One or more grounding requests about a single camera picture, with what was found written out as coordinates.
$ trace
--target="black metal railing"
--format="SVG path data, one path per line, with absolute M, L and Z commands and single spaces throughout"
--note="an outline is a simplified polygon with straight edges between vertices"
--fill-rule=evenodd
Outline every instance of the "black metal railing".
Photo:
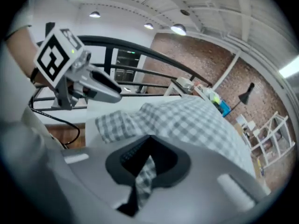
M 128 51 L 133 51 L 136 53 L 139 53 L 140 55 L 145 55 L 147 57 L 153 58 L 155 60 L 159 60 L 165 64 L 171 65 L 175 68 L 178 68 L 188 74 L 191 75 L 190 80 L 193 80 L 194 78 L 197 78 L 207 84 L 208 87 L 212 86 L 212 83 L 206 80 L 204 77 L 202 77 L 200 74 L 197 72 L 193 71 L 189 67 L 183 65 L 182 63 L 171 59 L 170 57 L 159 53 L 157 51 L 154 51 L 150 48 L 132 43 L 132 42 L 127 42 L 123 41 L 120 39 L 115 39 L 115 38 L 110 38 L 110 37 L 103 37 L 103 36 L 78 36 L 79 39 L 82 41 L 82 43 L 86 46 L 102 46 L 106 47 L 106 53 L 105 53 L 105 61 L 104 64 L 100 63 L 94 63 L 93 65 L 97 67 L 103 67 L 104 71 L 110 75 L 110 71 L 112 68 L 115 69 L 123 69 L 123 70 L 132 70 L 136 72 L 142 72 L 145 74 L 151 74 L 154 76 L 160 76 L 160 77 L 165 77 L 169 79 L 177 79 L 177 77 L 170 76 L 167 74 L 163 74 L 160 72 L 156 72 L 153 70 L 145 70 L 145 69 L 140 69 L 136 67 L 131 67 L 131 66 L 125 66 L 125 65 L 112 65 L 112 51 L 114 48 L 117 49 L 122 49 L 122 50 L 128 50 Z M 165 85 L 160 85 L 160 84 L 149 84 L 149 83 L 140 83 L 140 82 L 128 82 L 128 81 L 118 81 L 118 84 L 124 84 L 124 85 L 134 85 L 134 86 L 147 86 L 147 87 L 159 87 L 159 88 L 168 88 L 168 86 Z M 36 85 L 37 88 L 41 89 L 45 87 L 45 85 Z M 163 94 L 122 94 L 122 96 L 162 96 Z M 34 97 L 34 102 L 36 101 L 46 101 L 46 100 L 54 100 L 54 97 L 49 97 L 49 98 L 37 98 L 36 96 Z M 45 108 L 45 109 L 39 109 L 40 111 L 52 111 L 52 110 L 58 110 L 54 108 Z

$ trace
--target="yellow object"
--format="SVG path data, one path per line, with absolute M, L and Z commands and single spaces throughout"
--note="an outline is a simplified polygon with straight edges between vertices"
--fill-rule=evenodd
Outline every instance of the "yellow object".
M 261 178 L 261 169 L 259 167 L 259 160 L 253 155 L 251 154 L 251 160 L 252 160 L 252 163 L 253 163 L 253 168 L 254 168 L 254 172 L 256 174 L 256 178 L 259 179 Z
M 213 101 L 220 105 L 221 101 L 218 96 L 214 95 Z
M 260 159 L 258 158 L 257 159 L 257 164 L 258 164 L 258 166 L 261 168 L 262 167 L 262 165 L 261 165 L 261 162 L 260 162 Z

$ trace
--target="white pipe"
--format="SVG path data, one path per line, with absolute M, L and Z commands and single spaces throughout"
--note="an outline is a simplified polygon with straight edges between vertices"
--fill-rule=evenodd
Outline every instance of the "white pipe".
M 234 59 L 232 60 L 232 62 L 229 64 L 228 68 L 226 69 L 226 71 L 222 74 L 222 76 L 220 77 L 220 79 L 216 82 L 216 84 L 213 86 L 213 91 L 216 90 L 218 88 L 218 86 L 224 81 L 224 79 L 228 76 L 228 74 L 230 73 L 230 71 L 232 70 L 232 68 L 234 67 L 234 65 L 236 64 L 237 60 L 239 59 L 240 55 L 241 55 L 242 51 L 241 49 L 236 53 L 236 55 L 234 56 Z
M 232 37 L 230 35 L 228 35 L 228 37 L 225 37 L 225 40 L 227 40 L 228 42 L 234 43 L 235 45 L 239 46 L 244 51 L 247 51 L 248 54 L 250 54 L 254 58 L 256 58 L 261 64 L 267 64 L 271 67 L 271 69 L 267 68 L 267 70 L 275 77 L 276 81 L 281 86 L 283 86 L 283 88 L 287 91 L 289 99 L 295 105 L 295 107 L 296 107 L 295 111 L 298 112 L 298 117 L 299 117 L 299 103 L 296 98 L 295 92 L 292 89 L 292 87 L 290 86 L 290 84 L 278 74 L 277 67 L 268 58 L 266 58 L 262 53 L 260 53 L 257 49 L 249 46 L 245 42 L 243 42 L 235 37 Z

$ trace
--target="black desk lamp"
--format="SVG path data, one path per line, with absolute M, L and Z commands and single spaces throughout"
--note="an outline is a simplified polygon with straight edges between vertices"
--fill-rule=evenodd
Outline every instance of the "black desk lamp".
M 245 104 L 245 105 L 247 105 L 248 104 L 248 100 L 249 100 L 249 95 L 250 95 L 250 93 L 252 92 L 252 90 L 253 90 L 253 88 L 254 88 L 254 83 L 250 83 L 250 86 L 248 87 L 248 90 L 244 93 L 244 94 L 242 94 L 242 95 L 239 95 L 239 102 L 226 114 L 226 116 L 228 115 L 228 114 L 230 114 L 237 106 L 238 106 L 238 104 L 240 104 L 241 102 L 243 103 L 243 104 Z

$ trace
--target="wooden floor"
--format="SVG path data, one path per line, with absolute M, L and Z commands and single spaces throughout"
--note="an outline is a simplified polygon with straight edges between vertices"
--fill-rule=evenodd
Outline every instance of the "wooden floor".
M 85 146 L 85 124 L 76 125 L 80 129 L 80 135 L 69 148 L 79 148 Z M 77 135 L 77 130 L 69 125 L 46 125 L 48 131 L 62 143 L 73 140 Z

